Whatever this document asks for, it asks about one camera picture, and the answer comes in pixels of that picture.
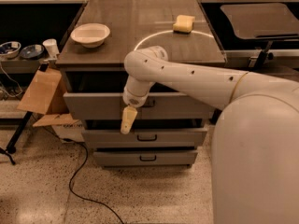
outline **gray drawer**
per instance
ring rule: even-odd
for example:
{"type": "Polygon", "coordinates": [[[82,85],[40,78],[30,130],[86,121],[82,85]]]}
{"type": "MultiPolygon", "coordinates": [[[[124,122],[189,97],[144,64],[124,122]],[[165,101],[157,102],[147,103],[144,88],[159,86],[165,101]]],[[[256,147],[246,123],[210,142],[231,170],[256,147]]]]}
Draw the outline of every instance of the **gray drawer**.
{"type": "MultiPolygon", "coordinates": [[[[170,119],[169,122],[174,123],[179,122],[179,120],[170,119]]],[[[156,125],[153,125],[152,129],[136,128],[128,134],[121,134],[120,129],[84,130],[82,135],[86,145],[91,148],[198,147],[205,140],[207,126],[201,127],[199,121],[195,122],[192,128],[175,129],[173,126],[171,129],[167,129],[166,125],[167,123],[162,129],[155,129],[156,125]]]]}
{"type": "Polygon", "coordinates": [[[181,151],[134,151],[134,152],[94,152],[100,166],[151,166],[151,165],[192,165],[197,150],[181,151]]]}
{"type": "MultiPolygon", "coordinates": [[[[74,119],[121,119],[122,93],[66,93],[74,119]]],[[[210,119],[214,108],[179,92],[150,93],[137,119],[210,119]]]]}

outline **box flap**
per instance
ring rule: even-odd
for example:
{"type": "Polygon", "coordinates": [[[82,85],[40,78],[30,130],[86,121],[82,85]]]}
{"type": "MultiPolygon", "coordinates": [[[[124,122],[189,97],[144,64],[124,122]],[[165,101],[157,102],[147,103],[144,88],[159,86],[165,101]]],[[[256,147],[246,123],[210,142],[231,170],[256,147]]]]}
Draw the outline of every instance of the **box flap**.
{"type": "Polygon", "coordinates": [[[68,113],[64,93],[65,86],[58,70],[50,68],[45,72],[38,70],[23,95],[18,109],[43,115],[68,113]]]}
{"type": "Polygon", "coordinates": [[[73,119],[70,114],[51,114],[43,116],[39,121],[33,124],[33,127],[48,126],[48,125],[62,125],[75,124],[78,119],[73,119]]]}

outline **countertop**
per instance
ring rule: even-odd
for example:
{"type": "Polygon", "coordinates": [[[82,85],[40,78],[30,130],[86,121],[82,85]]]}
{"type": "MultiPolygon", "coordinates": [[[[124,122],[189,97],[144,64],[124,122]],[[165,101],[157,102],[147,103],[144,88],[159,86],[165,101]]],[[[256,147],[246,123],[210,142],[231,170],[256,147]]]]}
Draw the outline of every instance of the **countertop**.
{"type": "Polygon", "coordinates": [[[149,46],[164,47],[171,62],[225,62],[196,0],[92,0],[77,26],[89,22],[107,25],[109,37],[95,49],[86,49],[69,38],[59,55],[58,67],[121,66],[130,51],[149,46]],[[173,33],[177,15],[195,17],[190,34],[173,33]]]}

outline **cardboard box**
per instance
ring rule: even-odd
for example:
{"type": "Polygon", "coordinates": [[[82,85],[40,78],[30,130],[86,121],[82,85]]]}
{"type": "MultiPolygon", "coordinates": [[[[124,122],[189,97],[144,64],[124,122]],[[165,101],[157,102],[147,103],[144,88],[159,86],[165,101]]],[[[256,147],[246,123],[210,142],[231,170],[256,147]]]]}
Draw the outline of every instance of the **cardboard box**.
{"type": "Polygon", "coordinates": [[[73,119],[64,102],[65,84],[60,71],[48,68],[38,70],[26,93],[19,102],[18,109],[42,114],[34,127],[51,126],[61,139],[83,142],[82,123],[73,119]]]}

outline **white bowl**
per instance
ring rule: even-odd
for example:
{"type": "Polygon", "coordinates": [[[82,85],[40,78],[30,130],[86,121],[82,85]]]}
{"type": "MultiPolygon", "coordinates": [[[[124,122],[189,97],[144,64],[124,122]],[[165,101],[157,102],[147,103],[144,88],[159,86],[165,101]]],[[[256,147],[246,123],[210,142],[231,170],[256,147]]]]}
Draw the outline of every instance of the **white bowl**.
{"type": "Polygon", "coordinates": [[[98,23],[80,25],[71,33],[71,38],[85,48],[96,48],[109,36],[110,29],[98,23]]]}
{"type": "Polygon", "coordinates": [[[21,43],[17,41],[9,41],[0,45],[0,57],[13,59],[19,55],[21,43]]]}

